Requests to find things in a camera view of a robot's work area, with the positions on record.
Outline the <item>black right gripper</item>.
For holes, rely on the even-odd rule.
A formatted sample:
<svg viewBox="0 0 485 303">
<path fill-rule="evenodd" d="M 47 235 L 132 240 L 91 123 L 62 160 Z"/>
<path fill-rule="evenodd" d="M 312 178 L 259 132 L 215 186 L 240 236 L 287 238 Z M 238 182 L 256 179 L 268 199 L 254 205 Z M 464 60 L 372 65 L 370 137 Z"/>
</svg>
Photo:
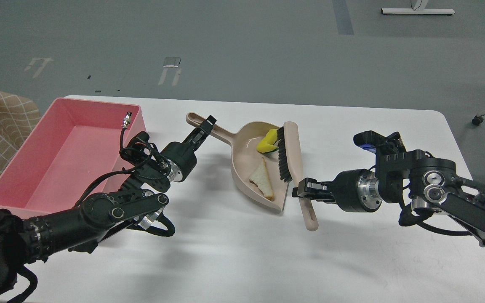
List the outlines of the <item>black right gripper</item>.
<svg viewBox="0 0 485 303">
<path fill-rule="evenodd" d="M 345 212 L 373 213 L 383 203 L 378 191 L 379 180 L 367 169 L 342 171 L 331 181 L 306 177 L 291 190 L 294 198 L 333 203 Z"/>
</svg>

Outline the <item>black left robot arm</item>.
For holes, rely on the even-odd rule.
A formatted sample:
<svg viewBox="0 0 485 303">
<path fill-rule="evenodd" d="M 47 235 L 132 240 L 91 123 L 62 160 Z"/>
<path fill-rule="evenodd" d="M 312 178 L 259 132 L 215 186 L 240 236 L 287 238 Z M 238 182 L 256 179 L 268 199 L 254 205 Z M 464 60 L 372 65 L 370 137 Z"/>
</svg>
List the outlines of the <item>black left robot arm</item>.
<svg viewBox="0 0 485 303">
<path fill-rule="evenodd" d="M 98 177 L 70 209 L 28 219 L 0 209 L 0 295 L 22 276 L 29 286 L 11 302 L 24 302 L 38 285 L 27 263 L 46 262 L 62 250 L 92 253 L 123 229 L 173 236 L 175 227 L 163 214 L 169 203 L 167 191 L 194 169 L 195 152 L 215 124 L 209 116 L 182 142 L 171 142 L 162 151 L 149 141 L 147 132 L 138 133 L 127 146 L 120 144 L 120 157 L 132 167 Z"/>
</svg>

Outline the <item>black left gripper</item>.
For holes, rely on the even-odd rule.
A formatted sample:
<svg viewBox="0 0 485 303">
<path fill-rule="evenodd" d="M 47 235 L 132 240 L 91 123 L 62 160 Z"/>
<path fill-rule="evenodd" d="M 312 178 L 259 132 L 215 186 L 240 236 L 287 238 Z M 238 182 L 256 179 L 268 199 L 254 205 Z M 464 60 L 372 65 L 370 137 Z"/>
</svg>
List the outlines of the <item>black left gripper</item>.
<svg viewBox="0 0 485 303">
<path fill-rule="evenodd" d="M 171 165 L 171 173 L 168 175 L 171 182 L 183 182 L 190 175 L 197 163 L 195 149 L 200 148 L 210 135 L 216 121 L 209 115 L 185 138 L 184 143 L 171 142 L 161 151 Z"/>
</svg>

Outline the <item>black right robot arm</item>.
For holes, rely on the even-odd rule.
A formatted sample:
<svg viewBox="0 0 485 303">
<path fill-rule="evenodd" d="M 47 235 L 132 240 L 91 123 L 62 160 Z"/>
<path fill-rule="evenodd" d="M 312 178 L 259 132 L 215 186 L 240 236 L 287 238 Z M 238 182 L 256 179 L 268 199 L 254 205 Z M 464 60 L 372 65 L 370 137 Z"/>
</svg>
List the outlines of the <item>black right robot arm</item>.
<svg viewBox="0 0 485 303">
<path fill-rule="evenodd" d="M 332 181 L 304 178 L 292 196 L 373 213 L 387 203 L 402 211 L 400 226 L 420 226 L 450 236 L 474 236 L 485 247 L 485 185 L 460 177 L 456 163 L 423 150 L 407 151 L 400 134 L 356 134 L 354 144 L 375 154 L 375 170 L 339 173 Z"/>
</svg>

